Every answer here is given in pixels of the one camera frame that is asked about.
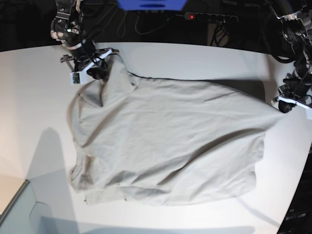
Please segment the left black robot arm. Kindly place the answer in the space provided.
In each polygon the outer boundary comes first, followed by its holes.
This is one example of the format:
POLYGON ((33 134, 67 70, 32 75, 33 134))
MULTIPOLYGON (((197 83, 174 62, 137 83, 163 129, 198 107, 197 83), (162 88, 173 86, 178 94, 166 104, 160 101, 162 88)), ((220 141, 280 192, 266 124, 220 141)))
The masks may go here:
POLYGON ((273 99, 278 109, 288 113, 293 107, 299 106, 307 111, 312 104, 307 99, 312 89, 312 19, 304 12, 307 7, 305 0, 268 0, 275 17, 281 22, 281 35, 291 45, 293 54, 284 59, 273 52, 266 36, 268 19, 264 23, 263 40, 270 55, 280 63, 293 63, 294 70, 283 79, 284 84, 278 88, 279 95, 273 99))

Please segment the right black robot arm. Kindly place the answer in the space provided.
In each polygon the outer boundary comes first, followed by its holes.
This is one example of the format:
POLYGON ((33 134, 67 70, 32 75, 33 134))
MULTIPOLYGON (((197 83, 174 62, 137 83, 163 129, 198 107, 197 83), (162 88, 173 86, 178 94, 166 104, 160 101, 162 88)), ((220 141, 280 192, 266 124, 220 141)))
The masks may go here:
POLYGON ((100 22, 87 32, 85 20, 94 19, 103 13, 108 1, 103 0, 57 0, 57 12, 51 22, 51 38, 61 42, 67 49, 68 55, 61 57, 60 62, 70 68, 72 84, 83 84, 88 77, 96 80, 105 80, 108 65, 105 58, 114 52, 114 49, 99 49, 94 37, 104 29, 100 22))

